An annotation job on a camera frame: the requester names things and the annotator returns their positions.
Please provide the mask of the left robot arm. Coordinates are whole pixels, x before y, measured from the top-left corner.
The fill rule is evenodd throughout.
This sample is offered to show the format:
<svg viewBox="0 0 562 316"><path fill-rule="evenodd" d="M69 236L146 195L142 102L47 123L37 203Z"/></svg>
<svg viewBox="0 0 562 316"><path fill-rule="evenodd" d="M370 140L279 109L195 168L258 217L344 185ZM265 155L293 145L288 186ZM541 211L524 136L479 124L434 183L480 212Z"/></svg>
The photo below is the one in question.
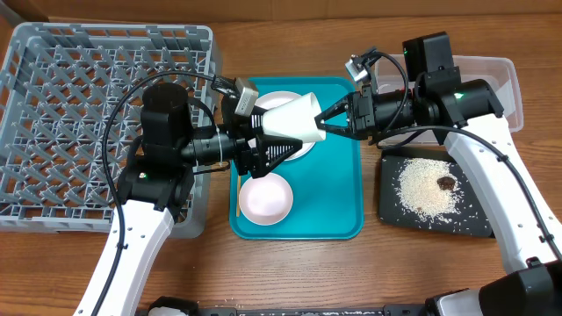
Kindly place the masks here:
<svg viewBox="0 0 562 316"><path fill-rule="evenodd" d="M205 104L176 83L142 94L141 136L110 190L115 203L111 231L78 315L133 315L152 265L171 234L195 182L196 167L212 171L233 162L243 175L263 177L308 141L307 121L257 107L256 88L239 81L229 89L221 125L194 127L191 107Z"/></svg>

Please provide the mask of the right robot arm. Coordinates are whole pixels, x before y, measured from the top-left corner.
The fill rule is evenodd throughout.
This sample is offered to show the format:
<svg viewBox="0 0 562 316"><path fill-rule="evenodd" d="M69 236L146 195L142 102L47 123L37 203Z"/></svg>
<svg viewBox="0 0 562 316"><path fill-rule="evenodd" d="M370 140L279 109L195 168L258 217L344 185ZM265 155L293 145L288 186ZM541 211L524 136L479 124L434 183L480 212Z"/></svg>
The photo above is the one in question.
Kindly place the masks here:
<svg viewBox="0 0 562 316"><path fill-rule="evenodd" d="M560 314L561 225L517 152L499 98L485 80L462 80L447 33L410 39L402 47L402 92L378 92L372 66L382 53L372 49L346 65L359 91L315 121L328 133L373 145L393 136L408 143L430 131L465 173L500 246L506 274L477 290L429 298L423 313Z"/></svg>

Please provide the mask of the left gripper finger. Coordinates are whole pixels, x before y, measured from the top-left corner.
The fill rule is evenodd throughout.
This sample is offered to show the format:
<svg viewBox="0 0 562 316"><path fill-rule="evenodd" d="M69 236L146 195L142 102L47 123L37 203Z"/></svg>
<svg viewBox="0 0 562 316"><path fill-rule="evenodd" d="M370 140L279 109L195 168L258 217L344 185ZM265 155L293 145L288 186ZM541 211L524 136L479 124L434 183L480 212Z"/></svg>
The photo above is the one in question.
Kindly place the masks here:
<svg viewBox="0 0 562 316"><path fill-rule="evenodd" d="M263 131L263 114L252 114L248 117L246 124L249 132L262 132Z"/></svg>
<svg viewBox="0 0 562 316"><path fill-rule="evenodd" d="M252 176L266 176L302 146L303 141L294 138L257 135L256 147L252 150Z"/></svg>

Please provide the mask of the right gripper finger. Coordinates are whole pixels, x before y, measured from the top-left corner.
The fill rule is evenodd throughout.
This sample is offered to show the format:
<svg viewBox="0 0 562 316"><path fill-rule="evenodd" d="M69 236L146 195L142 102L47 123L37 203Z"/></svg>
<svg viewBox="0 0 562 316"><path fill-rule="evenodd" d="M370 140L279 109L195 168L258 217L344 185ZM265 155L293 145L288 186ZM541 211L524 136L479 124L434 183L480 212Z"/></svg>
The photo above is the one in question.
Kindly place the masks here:
<svg viewBox="0 0 562 316"><path fill-rule="evenodd" d="M324 125L328 120L344 116L346 120L349 120L349 98L343 97L336 101L334 104L329 106L326 110L322 110L318 115L315 116L315 122L318 126Z"/></svg>
<svg viewBox="0 0 562 316"><path fill-rule="evenodd" d="M322 122L317 123L317 127L319 130L322 130L326 133L331 133L335 135L339 135L342 137L350 137L351 136L351 127L350 126L336 126L325 124Z"/></svg>

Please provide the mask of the white paper cup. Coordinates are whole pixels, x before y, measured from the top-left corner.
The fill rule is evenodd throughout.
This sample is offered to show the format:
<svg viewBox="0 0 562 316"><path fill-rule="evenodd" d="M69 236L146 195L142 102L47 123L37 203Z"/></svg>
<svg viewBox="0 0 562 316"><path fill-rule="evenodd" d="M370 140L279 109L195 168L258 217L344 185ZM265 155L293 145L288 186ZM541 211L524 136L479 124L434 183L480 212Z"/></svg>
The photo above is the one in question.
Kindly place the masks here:
<svg viewBox="0 0 562 316"><path fill-rule="evenodd" d="M321 106L314 93L305 94L267 110L263 114L263 133L294 138L304 143L324 141L327 134L315 121L315 117L320 113Z"/></svg>

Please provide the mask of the rice pile with food scrap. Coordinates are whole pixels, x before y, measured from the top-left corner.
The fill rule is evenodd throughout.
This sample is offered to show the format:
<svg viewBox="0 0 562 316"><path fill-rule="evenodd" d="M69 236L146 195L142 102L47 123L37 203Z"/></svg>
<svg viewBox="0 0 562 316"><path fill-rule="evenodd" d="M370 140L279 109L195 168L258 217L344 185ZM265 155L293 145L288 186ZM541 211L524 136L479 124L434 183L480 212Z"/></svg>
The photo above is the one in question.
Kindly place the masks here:
<svg viewBox="0 0 562 316"><path fill-rule="evenodd" d="M421 223L451 224L464 200L451 162L407 158L397 175L400 209Z"/></svg>

